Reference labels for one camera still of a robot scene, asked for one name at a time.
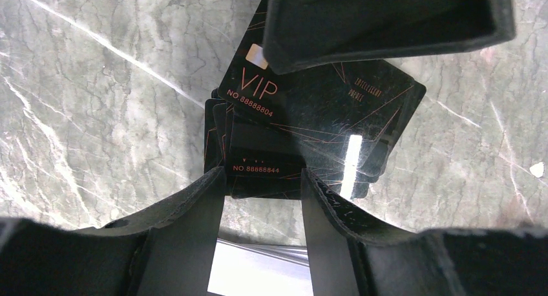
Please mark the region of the black VIP credit card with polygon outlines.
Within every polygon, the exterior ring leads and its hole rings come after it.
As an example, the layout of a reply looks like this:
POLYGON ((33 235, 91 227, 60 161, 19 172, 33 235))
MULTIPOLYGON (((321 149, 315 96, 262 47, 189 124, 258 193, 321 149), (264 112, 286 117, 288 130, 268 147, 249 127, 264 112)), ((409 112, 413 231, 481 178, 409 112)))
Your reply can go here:
POLYGON ((417 81, 384 60, 276 74, 263 56, 261 0, 218 88, 235 112, 327 162, 362 167, 417 81))

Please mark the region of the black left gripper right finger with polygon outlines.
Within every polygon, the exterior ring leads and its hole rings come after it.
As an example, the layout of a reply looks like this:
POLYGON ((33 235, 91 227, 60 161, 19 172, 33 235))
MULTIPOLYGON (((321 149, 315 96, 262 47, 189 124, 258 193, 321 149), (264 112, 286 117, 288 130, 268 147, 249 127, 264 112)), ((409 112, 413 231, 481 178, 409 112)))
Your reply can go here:
POLYGON ((412 233, 334 193, 309 169, 300 179, 315 295, 547 294, 544 227, 412 233))

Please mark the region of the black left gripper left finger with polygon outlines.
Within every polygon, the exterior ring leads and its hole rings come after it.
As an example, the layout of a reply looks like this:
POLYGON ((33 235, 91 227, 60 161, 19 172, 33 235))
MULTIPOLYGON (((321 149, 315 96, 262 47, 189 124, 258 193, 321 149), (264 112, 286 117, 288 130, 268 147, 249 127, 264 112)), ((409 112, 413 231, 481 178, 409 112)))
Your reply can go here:
POLYGON ((2 295, 205 295, 226 193, 222 168, 102 228, 1 219, 2 295))

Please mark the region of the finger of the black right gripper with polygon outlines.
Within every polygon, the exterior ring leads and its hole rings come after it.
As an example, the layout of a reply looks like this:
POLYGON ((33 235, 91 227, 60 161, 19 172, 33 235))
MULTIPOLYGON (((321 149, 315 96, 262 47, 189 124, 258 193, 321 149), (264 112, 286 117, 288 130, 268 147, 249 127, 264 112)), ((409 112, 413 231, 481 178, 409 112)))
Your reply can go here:
POLYGON ((269 0, 263 55, 277 74, 510 41, 512 0, 269 0))

